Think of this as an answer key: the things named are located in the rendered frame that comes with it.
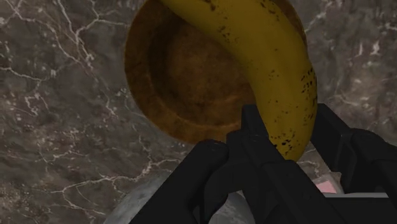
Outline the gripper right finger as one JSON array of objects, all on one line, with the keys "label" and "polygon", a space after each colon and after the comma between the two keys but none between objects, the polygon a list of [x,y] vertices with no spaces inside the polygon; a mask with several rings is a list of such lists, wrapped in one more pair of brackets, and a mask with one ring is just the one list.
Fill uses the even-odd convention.
[{"label": "gripper right finger", "polygon": [[319,104],[310,139],[326,165],[341,173],[345,193],[397,194],[397,146],[364,129],[350,128]]}]

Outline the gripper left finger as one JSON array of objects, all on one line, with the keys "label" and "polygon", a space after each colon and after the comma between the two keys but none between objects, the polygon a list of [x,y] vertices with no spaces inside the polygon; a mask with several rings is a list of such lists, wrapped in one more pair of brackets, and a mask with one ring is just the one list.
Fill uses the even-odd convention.
[{"label": "gripper left finger", "polygon": [[254,224],[344,224],[296,162],[270,142],[256,105],[226,142],[201,141],[129,224],[209,224],[228,195],[243,191]]}]

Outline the yellow spotted banana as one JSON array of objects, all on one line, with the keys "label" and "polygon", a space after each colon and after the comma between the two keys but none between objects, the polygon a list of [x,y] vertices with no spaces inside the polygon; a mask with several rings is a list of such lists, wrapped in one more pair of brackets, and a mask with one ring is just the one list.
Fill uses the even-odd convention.
[{"label": "yellow spotted banana", "polygon": [[317,78],[303,36],[272,0],[160,0],[243,66],[271,143],[303,155],[317,112]]}]

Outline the small pink flat object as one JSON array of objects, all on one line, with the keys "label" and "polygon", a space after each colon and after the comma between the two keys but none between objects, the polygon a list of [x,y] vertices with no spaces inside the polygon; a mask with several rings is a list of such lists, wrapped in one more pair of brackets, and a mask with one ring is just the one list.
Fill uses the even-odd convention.
[{"label": "small pink flat object", "polygon": [[323,193],[338,193],[338,187],[331,180],[322,180],[315,182],[316,187]]}]

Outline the brown wooden bowl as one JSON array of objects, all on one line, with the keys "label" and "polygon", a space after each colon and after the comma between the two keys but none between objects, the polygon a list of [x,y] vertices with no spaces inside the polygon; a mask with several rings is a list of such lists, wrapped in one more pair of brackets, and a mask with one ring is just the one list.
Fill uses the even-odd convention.
[{"label": "brown wooden bowl", "polygon": [[181,141],[224,140],[240,122],[244,104],[269,99],[267,74],[247,73],[217,43],[146,0],[125,46],[129,89],[144,115]]}]

